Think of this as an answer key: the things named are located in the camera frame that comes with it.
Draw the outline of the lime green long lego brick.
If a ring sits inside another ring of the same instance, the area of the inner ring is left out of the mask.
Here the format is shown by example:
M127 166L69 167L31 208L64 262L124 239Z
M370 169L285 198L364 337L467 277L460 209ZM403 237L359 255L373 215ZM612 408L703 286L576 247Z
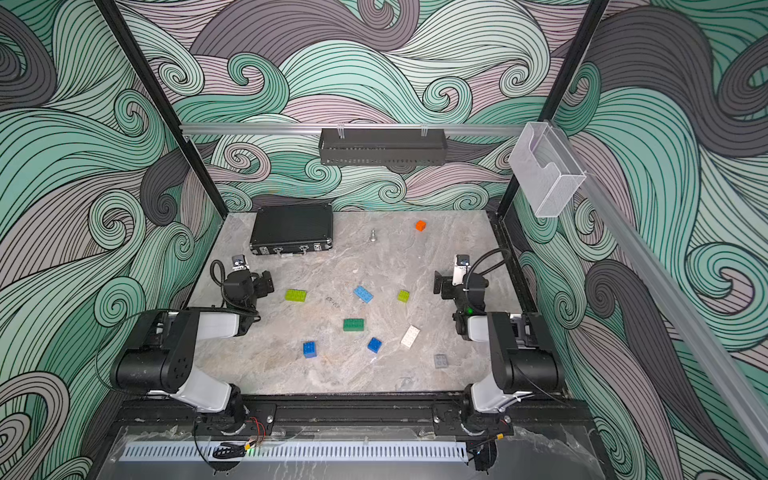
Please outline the lime green long lego brick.
M285 291L284 299L289 302L303 303L307 299L307 292L305 290L288 289Z

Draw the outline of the white lego brick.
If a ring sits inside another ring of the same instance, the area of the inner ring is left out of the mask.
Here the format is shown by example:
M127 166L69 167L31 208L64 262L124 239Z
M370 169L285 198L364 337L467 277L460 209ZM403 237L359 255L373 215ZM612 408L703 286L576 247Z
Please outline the white lego brick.
M415 343L419 334L420 334L420 329L413 325L410 325L406 330L406 332L404 333L404 335L402 336L400 340L400 344L404 348L410 349Z

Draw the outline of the dark green lego brick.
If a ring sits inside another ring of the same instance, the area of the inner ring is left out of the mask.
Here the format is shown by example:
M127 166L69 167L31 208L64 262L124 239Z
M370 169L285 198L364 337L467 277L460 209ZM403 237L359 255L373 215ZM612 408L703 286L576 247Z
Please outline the dark green lego brick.
M343 320L342 330L344 332L363 332L365 330L365 320L362 318L346 318Z

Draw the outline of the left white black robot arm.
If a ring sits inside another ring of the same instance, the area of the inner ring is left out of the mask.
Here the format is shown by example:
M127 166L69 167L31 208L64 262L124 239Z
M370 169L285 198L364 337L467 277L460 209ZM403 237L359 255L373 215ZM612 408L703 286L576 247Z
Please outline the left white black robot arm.
M198 343L245 336L261 320L256 301L274 292L269 271L230 272L221 283L224 306L140 313L109 371L110 386L135 395L163 395L201 414L247 414L240 389L203 372Z

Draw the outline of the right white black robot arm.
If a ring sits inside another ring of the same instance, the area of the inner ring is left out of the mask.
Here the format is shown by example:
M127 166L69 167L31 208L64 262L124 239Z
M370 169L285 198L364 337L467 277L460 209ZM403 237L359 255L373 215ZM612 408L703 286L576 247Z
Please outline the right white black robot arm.
M490 374L465 389L469 414L497 414L536 395L562 392L564 374L546 323L537 313L482 312L483 276L434 274L433 293L454 303L452 318L464 340L489 348Z

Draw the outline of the grey lego plate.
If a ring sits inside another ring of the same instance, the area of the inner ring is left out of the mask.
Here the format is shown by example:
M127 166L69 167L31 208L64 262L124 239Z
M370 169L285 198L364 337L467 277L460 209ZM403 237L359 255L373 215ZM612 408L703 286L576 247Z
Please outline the grey lego plate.
M449 367L449 361L445 354L435 354L433 360L436 369L446 369Z

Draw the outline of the light blue lego brick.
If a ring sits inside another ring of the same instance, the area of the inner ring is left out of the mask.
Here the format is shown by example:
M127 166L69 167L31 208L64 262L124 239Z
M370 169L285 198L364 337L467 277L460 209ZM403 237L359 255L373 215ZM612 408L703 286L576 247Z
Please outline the light blue lego brick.
M370 303L374 298L373 294L368 289L364 288L361 285L358 285L353 290L353 293L357 298L359 298L361 301L363 301L366 304Z

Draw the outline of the black hard case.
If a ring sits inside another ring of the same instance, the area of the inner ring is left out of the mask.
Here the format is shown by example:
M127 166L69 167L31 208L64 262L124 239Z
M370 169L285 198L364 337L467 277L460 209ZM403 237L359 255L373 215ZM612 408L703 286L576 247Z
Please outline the black hard case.
M266 206L256 212L250 237L254 255L321 252L333 247L330 204Z

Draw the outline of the clear plastic wall bin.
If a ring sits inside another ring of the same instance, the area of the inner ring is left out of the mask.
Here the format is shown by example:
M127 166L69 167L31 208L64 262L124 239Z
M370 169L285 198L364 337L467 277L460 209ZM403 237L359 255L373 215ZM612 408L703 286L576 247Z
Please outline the clear plastic wall bin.
M537 218L555 218L586 179L564 131L550 122L528 122L509 165Z

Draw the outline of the black wall tray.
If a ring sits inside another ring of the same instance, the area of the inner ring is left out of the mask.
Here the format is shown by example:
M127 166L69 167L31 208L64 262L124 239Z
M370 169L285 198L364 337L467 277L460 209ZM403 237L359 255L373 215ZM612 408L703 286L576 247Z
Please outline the black wall tray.
M340 167L442 165L448 155L442 129L323 129L318 148L324 165Z

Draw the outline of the aluminium wall rail right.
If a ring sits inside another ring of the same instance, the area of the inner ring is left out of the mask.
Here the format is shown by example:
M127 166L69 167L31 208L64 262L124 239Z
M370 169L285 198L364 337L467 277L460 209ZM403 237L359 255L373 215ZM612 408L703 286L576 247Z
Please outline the aluminium wall rail right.
M672 322L755 450L766 459L767 405L637 231L634 199L624 174L619 173L616 181L606 181L600 165L589 161L561 128L555 126L553 130L567 150L568 158L585 176L581 184L585 195L647 286L661 313Z

